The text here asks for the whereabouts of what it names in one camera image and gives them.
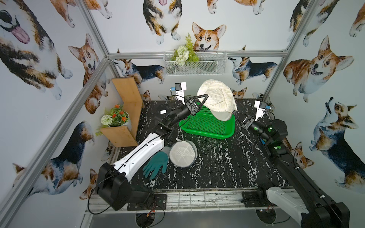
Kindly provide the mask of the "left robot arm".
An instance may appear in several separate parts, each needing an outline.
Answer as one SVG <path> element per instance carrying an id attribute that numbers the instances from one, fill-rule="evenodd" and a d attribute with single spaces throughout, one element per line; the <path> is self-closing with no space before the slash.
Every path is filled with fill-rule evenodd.
<path id="1" fill-rule="evenodd" d="M 161 105 L 162 117 L 156 118 L 157 125 L 153 132 L 124 158 L 100 167 L 95 193 L 115 211 L 128 203 L 138 204 L 144 209 L 154 207 L 154 191 L 146 186 L 133 186 L 130 181 L 142 165 L 164 147 L 164 139 L 176 130 L 175 125 L 196 115 L 208 97 L 207 94 L 190 97 L 185 102 L 179 102 L 176 109 Z"/>

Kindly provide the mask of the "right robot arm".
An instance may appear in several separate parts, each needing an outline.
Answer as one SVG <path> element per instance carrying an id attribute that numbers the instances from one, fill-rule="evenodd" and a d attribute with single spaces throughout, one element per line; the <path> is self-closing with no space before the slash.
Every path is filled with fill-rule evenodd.
<path id="1" fill-rule="evenodd" d="M 294 199 L 279 187 L 266 190 L 269 202 L 279 206 L 302 228 L 348 228 L 350 211 L 343 202 L 335 202 L 300 168 L 283 140 L 288 135 L 286 123 L 275 119 L 268 125 L 245 115 L 241 128 L 256 135 L 263 144 L 265 157 L 276 166 L 296 190 L 302 201 Z"/>

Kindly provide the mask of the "green plastic basket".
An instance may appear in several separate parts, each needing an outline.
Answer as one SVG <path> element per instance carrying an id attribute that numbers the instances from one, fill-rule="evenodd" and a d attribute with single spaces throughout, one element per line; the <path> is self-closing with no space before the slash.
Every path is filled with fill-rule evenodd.
<path id="1" fill-rule="evenodd" d="M 205 136 L 224 140 L 233 136 L 235 132 L 235 117 L 228 121 L 218 120 L 205 106 L 194 116 L 179 122 L 180 128 L 188 134 Z"/>

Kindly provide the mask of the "white artificial flowers with fern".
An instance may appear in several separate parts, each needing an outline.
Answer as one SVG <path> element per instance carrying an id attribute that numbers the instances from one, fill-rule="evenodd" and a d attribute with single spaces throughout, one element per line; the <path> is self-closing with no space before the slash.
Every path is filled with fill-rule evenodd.
<path id="1" fill-rule="evenodd" d="M 194 50 L 194 44 L 189 33 L 185 37 L 185 45 L 180 45 L 178 49 L 174 51 L 171 61 L 182 67 L 187 66 L 188 63 L 200 61 Z"/>

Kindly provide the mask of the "green work glove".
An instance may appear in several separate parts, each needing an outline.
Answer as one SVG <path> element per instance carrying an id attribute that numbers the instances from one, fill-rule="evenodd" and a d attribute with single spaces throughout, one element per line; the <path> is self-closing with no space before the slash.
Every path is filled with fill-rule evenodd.
<path id="1" fill-rule="evenodd" d="M 160 170 L 162 170 L 162 174 L 165 174 L 169 162 L 170 151 L 171 147 L 164 147 L 161 151 L 152 156 L 147 165 L 143 168 L 143 175 L 145 178 L 150 177 L 150 179 L 153 180 Z"/>

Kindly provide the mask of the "potted orange flowers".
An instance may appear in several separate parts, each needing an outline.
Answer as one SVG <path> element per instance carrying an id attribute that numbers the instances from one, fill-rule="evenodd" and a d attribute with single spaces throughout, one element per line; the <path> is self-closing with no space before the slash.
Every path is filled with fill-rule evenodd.
<path id="1" fill-rule="evenodd" d="M 107 127 L 127 126 L 129 130 L 132 128 L 130 115 L 123 109 L 123 106 L 116 104 L 112 109 L 105 110 L 104 115 L 100 119 L 100 127 L 97 129 L 96 136 L 103 135 L 101 129 Z"/>

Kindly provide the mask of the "wooden shelf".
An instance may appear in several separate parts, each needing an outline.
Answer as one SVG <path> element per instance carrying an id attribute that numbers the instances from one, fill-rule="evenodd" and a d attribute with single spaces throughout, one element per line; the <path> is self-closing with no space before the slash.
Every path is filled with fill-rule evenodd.
<path id="1" fill-rule="evenodd" d="M 100 132 L 115 147 L 137 146 L 136 134 L 144 102 L 133 78 L 112 80 L 123 104 L 116 104 L 101 117 Z"/>

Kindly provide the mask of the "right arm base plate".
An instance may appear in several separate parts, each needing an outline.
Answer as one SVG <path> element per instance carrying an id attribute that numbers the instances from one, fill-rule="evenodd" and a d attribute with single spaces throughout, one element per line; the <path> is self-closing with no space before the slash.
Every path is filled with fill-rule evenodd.
<path id="1" fill-rule="evenodd" d="M 268 200 L 267 191 L 263 189 L 257 189 L 253 192 L 242 192 L 241 203 L 244 203 L 246 208 L 254 207 L 278 207 L 276 204 L 271 203 Z"/>

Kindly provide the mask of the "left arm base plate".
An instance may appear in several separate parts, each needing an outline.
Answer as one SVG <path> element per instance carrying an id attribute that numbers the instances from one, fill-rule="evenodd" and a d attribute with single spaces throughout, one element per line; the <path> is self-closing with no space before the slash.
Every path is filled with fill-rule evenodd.
<path id="1" fill-rule="evenodd" d="M 167 194 L 155 194 L 151 196 L 144 203 L 128 203 L 128 211 L 151 211 L 151 210 L 165 210 L 167 203 Z"/>

